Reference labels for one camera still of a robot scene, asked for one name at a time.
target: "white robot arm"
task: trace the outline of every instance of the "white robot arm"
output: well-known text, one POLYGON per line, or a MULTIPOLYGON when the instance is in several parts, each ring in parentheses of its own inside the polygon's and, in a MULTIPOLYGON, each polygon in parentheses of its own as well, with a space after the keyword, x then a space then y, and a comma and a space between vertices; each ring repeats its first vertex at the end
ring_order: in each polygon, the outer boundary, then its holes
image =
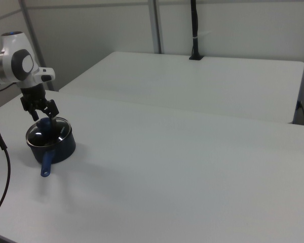
POLYGON ((23 32, 2 34, 3 49, 0 51, 0 84, 16 83, 23 93, 21 102, 34 120, 38 120, 36 109, 54 118, 58 109, 54 100, 45 99, 43 83, 55 79, 52 68, 39 67, 34 51, 23 32))

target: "white desk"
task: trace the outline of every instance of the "white desk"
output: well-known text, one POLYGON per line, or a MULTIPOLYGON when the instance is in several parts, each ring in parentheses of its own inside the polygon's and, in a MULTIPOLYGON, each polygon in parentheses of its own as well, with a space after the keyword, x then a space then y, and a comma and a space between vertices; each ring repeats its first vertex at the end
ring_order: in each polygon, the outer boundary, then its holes
POLYGON ((60 91, 290 123, 304 63, 115 52, 60 91))
MULTIPOLYGON (((47 92, 74 154, 49 177, 19 98, 0 108, 18 243, 304 242, 304 127, 47 92)), ((7 174, 0 150, 0 197, 7 174)))

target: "tabletop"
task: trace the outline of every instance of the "tabletop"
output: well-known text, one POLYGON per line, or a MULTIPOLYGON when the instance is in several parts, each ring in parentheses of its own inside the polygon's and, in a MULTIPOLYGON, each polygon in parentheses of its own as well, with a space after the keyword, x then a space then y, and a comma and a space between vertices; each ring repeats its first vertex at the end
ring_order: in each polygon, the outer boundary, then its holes
POLYGON ((304 63, 188 58, 114 52, 60 91, 272 122, 293 121, 304 63))
MULTIPOLYGON (((47 92, 74 154, 40 176, 19 97, 0 108, 18 243, 304 242, 304 126, 47 92)), ((0 150, 0 197, 7 165, 0 150)))

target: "white wall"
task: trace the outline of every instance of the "white wall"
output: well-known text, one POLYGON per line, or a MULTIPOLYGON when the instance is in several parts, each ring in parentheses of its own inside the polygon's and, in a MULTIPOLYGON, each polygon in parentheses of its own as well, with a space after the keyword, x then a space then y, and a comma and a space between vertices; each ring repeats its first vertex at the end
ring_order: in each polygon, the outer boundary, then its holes
POLYGON ((26 5, 45 63, 55 70, 56 89, 111 52, 155 52, 147 0, 28 0, 26 5))
MULTIPOLYGON (((9 31, 22 31, 31 41, 18 1, 0 0, 0 50, 2 49, 1 34, 9 31)), ((0 92, 0 106, 15 98, 18 94, 20 94, 20 90, 16 86, 0 92)))
MULTIPOLYGON (((175 3, 160 0, 163 51, 189 55, 190 5, 175 3)), ((198 4, 197 10, 199 32, 211 31, 199 38, 201 54, 304 62, 304 2, 198 4)), ((304 105, 304 76, 300 99, 304 105)), ((301 111, 296 121, 303 123, 301 111)))

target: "pot handle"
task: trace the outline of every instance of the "pot handle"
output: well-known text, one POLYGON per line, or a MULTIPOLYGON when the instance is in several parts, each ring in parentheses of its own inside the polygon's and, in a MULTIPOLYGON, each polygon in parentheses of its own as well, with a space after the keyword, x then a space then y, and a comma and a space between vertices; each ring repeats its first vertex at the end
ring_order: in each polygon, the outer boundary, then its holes
POLYGON ((48 177, 51 173, 51 164, 55 155, 55 150, 46 151, 44 153, 41 176, 48 177))

